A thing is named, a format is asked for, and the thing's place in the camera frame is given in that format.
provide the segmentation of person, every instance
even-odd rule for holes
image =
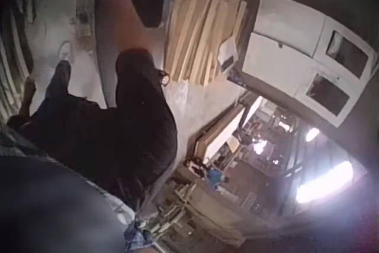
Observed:
[[[125,252],[153,242],[136,216],[175,160],[176,124],[132,1],[110,1],[117,107],[68,93],[72,51],[63,43],[36,113],[28,79],[23,108],[0,123],[1,234],[11,252]]]
[[[217,190],[220,183],[229,183],[229,177],[223,174],[219,169],[212,167],[208,170],[207,180],[213,189]]]
[[[45,100],[18,131],[138,212],[175,160],[177,130],[151,56],[152,38],[132,0],[110,1],[120,52],[116,108],[102,110],[68,93],[72,51],[64,43]]]

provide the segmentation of foot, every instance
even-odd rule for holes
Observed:
[[[69,41],[64,41],[59,48],[58,57],[60,60],[67,60],[69,63],[73,63],[72,45]]]

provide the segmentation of window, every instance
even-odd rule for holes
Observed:
[[[307,92],[307,96],[314,99],[336,116],[338,116],[350,98],[346,93],[320,74],[315,76]]]
[[[368,56],[356,45],[333,31],[326,54],[360,78],[366,67]]]

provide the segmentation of leg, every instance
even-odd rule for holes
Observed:
[[[46,98],[62,97],[68,95],[68,86],[71,76],[71,65],[67,60],[61,60],[46,89]]]
[[[18,115],[10,117],[7,122],[7,125],[16,130],[17,132],[19,131],[21,126],[30,121],[29,109],[31,100],[33,99],[35,93],[36,84],[30,77],[28,77],[25,81],[23,101],[21,103]]]
[[[35,93],[36,93],[36,84],[34,83],[33,79],[28,77],[25,81],[23,101],[21,103],[20,111],[18,112],[18,115],[20,117],[23,117],[23,118],[30,117],[29,109],[30,109],[31,101],[33,100]]]

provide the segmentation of concrete floor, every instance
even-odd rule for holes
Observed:
[[[76,39],[76,0],[36,0],[36,19],[25,27],[28,44],[33,57],[32,76],[37,92],[31,106],[36,111],[44,98],[44,93],[58,64],[58,50],[63,41],[73,44],[74,61],[69,92],[87,97],[105,108],[104,95],[93,51],[86,52],[79,47]]]

